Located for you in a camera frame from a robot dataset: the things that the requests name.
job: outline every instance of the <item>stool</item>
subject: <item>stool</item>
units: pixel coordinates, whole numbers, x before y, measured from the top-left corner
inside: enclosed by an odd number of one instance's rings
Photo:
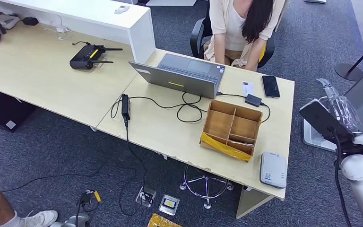
[[[189,191],[191,193],[193,193],[195,196],[198,196],[198,197],[200,197],[202,199],[205,199],[206,201],[204,203],[204,207],[206,209],[211,208],[211,203],[209,201],[210,199],[214,199],[214,198],[220,196],[221,194],[223,194],[226,191],[226,189],[229,190],[229,191],[233,190],[233,184],[229,180],[226,180],[224,178],[218,179],[218,178],[214,178],[214,177],[209,177],[207,175],[202,175],[202,176],[199,176],[199,177],[195,177],[195,178],[193,178],[191,180],[187,180],[187,169],[188,168],[189,168],[189,165],[186,165],[186,168],[184,169],[184,182],[181,183],[179,187],[180,187],[181,190],[185,190],[186,188],[188,188]],[[190,185],[189,185],[189,183],[192,183],[192,182],[195,182],[195,181],[200,181],[200,180],[205,180],[205,192],[206,192],[206,195],[201,195],[198,192],[193,191],[191,189]],[[225,184],[225,186],[222,188],[221,191],[215,193],[214,195],[211,195],[209,193],[209,185],[208,185],[209,180],[214,180],[216,182],[223,183],[223,184]]]

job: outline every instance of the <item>laptop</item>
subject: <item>laptop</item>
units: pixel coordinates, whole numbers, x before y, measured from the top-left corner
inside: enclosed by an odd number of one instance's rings
[[[225,67],[210,62],[165,54],[158,67],[129,61],[150,84],[215,99]]]

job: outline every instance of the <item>black smartphone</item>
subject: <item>black smartphone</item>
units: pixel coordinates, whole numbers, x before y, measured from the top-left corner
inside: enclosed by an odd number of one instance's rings
[[[280,98],[279,87],[277,86],[276,77],[262,76],[262,83],[264,85],[265,97]]]

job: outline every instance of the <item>laptop touchpad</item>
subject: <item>laptop touchpad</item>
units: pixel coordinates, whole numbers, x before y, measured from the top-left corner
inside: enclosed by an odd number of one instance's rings
[[[203,63],[201,61],[191,60],[187,68],[198,72],[208,73],[209,70],[211,69],[211,65]]]

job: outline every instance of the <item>wooden box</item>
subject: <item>wooden box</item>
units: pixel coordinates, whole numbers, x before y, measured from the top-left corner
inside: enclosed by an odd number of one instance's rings
[[[209,104],[200,144],[249,161],[261,119],[261,111],[213,100]]]

